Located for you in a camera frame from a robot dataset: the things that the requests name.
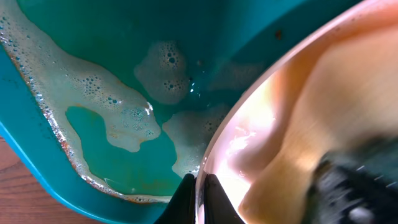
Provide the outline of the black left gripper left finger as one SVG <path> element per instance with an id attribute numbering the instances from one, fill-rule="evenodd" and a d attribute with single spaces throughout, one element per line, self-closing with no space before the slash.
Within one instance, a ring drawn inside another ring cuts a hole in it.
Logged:
<path id="1" fill-rule="evenodd" d="M 154 224 L 194 224 L 196 178 L 186 174 L 170 202 Z"/>

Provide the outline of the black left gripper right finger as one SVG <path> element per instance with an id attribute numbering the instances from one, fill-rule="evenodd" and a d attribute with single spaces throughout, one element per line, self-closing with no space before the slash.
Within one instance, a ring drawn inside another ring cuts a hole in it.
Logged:
<path id="1" fill-rule="evenodd" d="M 204 210 L 205 224 L 244 224 L 214 174 L 205 178 Z"/>

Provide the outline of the green yellow sponge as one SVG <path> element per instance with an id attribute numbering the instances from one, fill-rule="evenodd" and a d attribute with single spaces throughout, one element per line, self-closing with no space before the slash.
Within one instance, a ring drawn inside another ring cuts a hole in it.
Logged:
<path id="1" fill-rule="evenodd" d="M 303 224 L 397 224 L 397 139 L 376 138 L 325 154 Z"/>

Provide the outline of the pale pink plate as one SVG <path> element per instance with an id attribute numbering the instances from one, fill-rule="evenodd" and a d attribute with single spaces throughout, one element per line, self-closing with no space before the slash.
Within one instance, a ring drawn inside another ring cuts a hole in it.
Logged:
<path id="1" fill-rule="evenodd" d="M 302 223 L 322 157 L 397 139 L 397 2 L 362 1 L 279 59 L 243 95 L 210 142 L 207 174 L 244 223 Z"/>

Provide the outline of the teal plastic tray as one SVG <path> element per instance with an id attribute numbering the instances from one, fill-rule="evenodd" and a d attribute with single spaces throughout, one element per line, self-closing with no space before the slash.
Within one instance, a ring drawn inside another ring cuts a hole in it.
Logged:
<path id="1" fill-rule="evenodd" d="M 19 7 L 68 53 L 123 77 L 142 56 L 137 34 L 176 39 L 193 59 L 217 55 L 270 66 L 354 0 L 21 1 Z M 104 223 L 153 223 L 161 203 L 138 204 L 87 184 L 67 159 L 15 66 L 1 57 L 1 134 L 42 187 L 69 209 Z"/>

